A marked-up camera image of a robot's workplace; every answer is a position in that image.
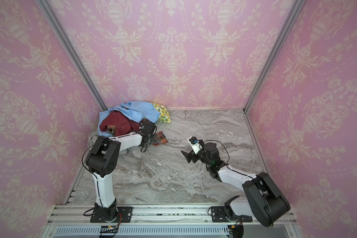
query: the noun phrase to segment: dark red cloth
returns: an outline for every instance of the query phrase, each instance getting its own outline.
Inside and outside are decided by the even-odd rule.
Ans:
[[[138,131],[140,124],[132,121],[124,116],[119,111],[112,111],[109,113],[102,123],[99,125],[100,131],[107,131],[107,126],[116,126],[115,136],[128,134],[131,131]]]

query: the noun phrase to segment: yellow floral cloth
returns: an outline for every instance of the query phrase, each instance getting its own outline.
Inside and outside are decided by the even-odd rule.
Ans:
[[[168,112],[167,108],[163,105],[156,103],[156,102],[151,102],[151,103],[152,103],[153,107],[161,113],[160,117],[159,117],[159,119],[157,119],[157,121],[164,122],[164,123],[171,123],[171,117],[169,116],[169,112]]]

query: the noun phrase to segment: plaid cloth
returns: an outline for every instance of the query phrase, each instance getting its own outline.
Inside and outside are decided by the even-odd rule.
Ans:
[[[168,142],[167,138],[165,137],[162,131],[155,133],[152,139],[153,139],[152,145],[162,145]]]
[[[107,130],[112,136],[115,136],[116,125],[108,125],[107,126]]]

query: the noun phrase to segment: gray marble surface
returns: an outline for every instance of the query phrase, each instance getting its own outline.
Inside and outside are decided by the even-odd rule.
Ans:
[[[262,172],[242,110],[172,110],[171,124],[157,122],[168,143],[140,147],[119,155],[113,173],[113,191],[118,204],[225,202],[244,196],[236,187],[212,179],[203,163],[187,163],[181,150],[189,152],[187,138],[219,140],[230,155],[229,164],[245,172]],[[217,143],[221,159],[227,154]],[[94,204],[95,187],[87,171],[79,182],[73,204]]]

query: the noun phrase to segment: mounting plate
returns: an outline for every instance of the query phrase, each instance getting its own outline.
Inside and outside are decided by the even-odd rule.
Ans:
[[[118,212],[122,216],[122,222],[121,223],[130,223],[131,222],[131,217],[132,217],[132,209],[133,207],[116,207],[118,209]],[[117,216],[115,220],[112,223],[118,223],[119,222],[120,216]],[[106,222],[104,218],[100,214],[93,214],[90,219],[91,223],[104,223]]]
[[[212,215],[213,222],[231,222],[227,219],[224,206],[210,207],[210,213]],[[242,215],[241,217],[243,222],[252,222],[251,216]]]

